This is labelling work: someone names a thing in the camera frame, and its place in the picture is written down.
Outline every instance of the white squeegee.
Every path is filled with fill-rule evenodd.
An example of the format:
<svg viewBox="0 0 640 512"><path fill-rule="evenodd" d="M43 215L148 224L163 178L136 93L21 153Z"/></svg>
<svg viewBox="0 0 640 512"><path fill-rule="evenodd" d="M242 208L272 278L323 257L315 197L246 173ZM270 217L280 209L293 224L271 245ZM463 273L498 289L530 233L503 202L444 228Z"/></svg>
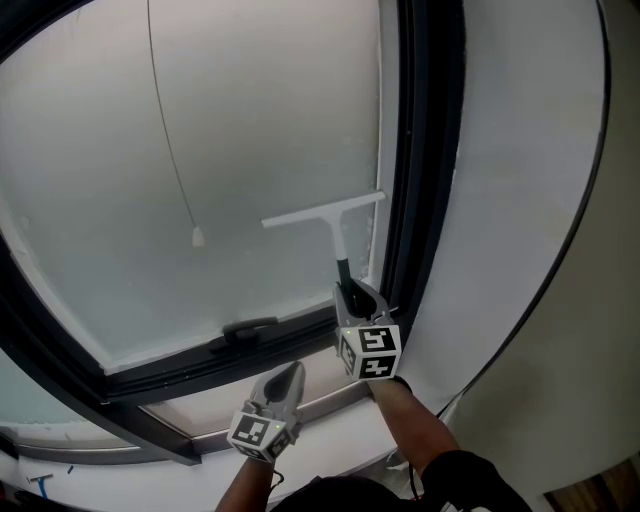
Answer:
<svg viewBox="0 0 640 512"><path fill-rule="evenodd" d="M293 224L294 222L301 222L303 220L310 219L324 219L325 221L327 221L329 223L329 226L331 226L331 234L333 235L333 249L336 253L336 260L338 260L340 284L345 291L345 295L351 297L351 272L349 271L347 248L344 245L344 238L342 237L342 227L340 225L342 212L344 212L345 210L358 208L359 206L376 203L384 199L385 197L386 196L384 195L384 192L382 190L378 190L364 196L352 197L351 199L336 201L335 203L315 206L313 208L300 210L294 213L287 213L285 215L280 215L279 217L263 219L262 225L265 228L273 228L276 226Z"/></svg>

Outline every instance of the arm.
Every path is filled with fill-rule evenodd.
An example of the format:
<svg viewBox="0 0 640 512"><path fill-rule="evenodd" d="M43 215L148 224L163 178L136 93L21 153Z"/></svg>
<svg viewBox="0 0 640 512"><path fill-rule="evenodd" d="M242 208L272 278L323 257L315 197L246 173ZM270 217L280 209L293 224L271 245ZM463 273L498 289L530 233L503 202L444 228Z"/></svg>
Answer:
<svg viewBox="0 0 640 512"><path fill-rule="evenodd" d="M216 512L264 512L272 479L273 464L248 458L218 503Z"/></svg>
<svg viewBox="0 0 640 512"><path fill-rule="evenodd" d="M398 448L418 475L438 455L460 449L445 424L402 384L372 380L369 387Z"/></svg>

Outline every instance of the black window frame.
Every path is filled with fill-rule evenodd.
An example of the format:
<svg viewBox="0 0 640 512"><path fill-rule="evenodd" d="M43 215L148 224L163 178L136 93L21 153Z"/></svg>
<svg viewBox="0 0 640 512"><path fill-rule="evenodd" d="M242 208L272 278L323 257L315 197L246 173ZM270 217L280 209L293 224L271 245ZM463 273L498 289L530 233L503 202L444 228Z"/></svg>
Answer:
<svg viewBox="0 0 640 512"><path fill-rule="evenodd" d="M15 2L22 7L2 18L0 65L35 34L86 3ZM397 6L398 139L380 292L406 343L449 199L462 115L465 34L460 0L398 0ZM222 336L106 375L41 302L0 236L0 347L62 403L152 458L200 462L190 438L139 406L222 386L315 353L332 345L336 327L333 307L325 307L257 329L250 343L229 344Z"/></svg>

